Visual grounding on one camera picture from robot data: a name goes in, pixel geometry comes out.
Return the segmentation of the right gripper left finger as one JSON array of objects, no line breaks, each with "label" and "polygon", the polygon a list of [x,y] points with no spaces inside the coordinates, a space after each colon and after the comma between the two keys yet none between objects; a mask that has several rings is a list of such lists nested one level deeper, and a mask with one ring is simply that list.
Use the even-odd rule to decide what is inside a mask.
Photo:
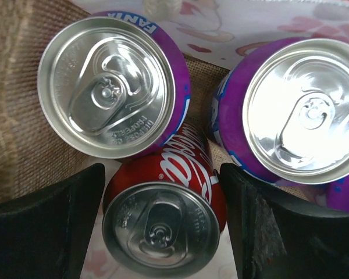
[{"label": "right gripper left finger", "polygon": [[0,204],[0,278],[79,278],[104,187],[96,163]]}]

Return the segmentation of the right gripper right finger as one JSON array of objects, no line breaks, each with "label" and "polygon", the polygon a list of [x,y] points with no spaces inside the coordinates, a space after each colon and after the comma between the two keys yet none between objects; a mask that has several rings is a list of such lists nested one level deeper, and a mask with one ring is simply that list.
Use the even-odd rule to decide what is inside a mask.
[{"label": "right gripper right finger", "polygon": [[349,213],[220,167],[238,278],[349,278]]}]

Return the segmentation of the burlap canvas tote bag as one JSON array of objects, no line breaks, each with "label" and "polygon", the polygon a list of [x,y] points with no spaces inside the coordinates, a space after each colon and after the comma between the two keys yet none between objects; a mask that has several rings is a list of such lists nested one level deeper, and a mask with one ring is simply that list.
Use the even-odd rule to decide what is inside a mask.
[{"label": "burlap canvas tote bag", "polygon": [[[41,112],[36,92],[36,70],[41,52],[52,35],[61,27],[82,19],[86,12],[123,7],[129,11],[140,10],[140,1],[0,1],[0,203],[33,192],[44,186],[68,178],[85,166],[97,162],[67,147],[66,143],[51,131]],[[322,27],[337,28],[349,24],[349,3],[339,1],[219,1],[221,19],[228,20],[227,27],[237,35],[237,41],[228,43],[228,49],[248,39],[273,39],[293,35],[293,31],[273,30],[293,20],[311,20],[319,26],[305,29],[303,34],[324,33]],[[206,91],[215,88],[221,79],[216,54],[206,58],[191,52],[187,58],[194,79],[196,97],[191,105],[189,120],[201,121],[200,100]],[[237,238],[236,217],[232,219],[230,235],[221,237],[221,245],[215,258],[203,269],[189,278],[237,278],[232,260],[232,245]],[[102,248],[97,221],[92,232],[90,246],[84,260],[80,278],[143,278],[118,264],[107,250]]]}]

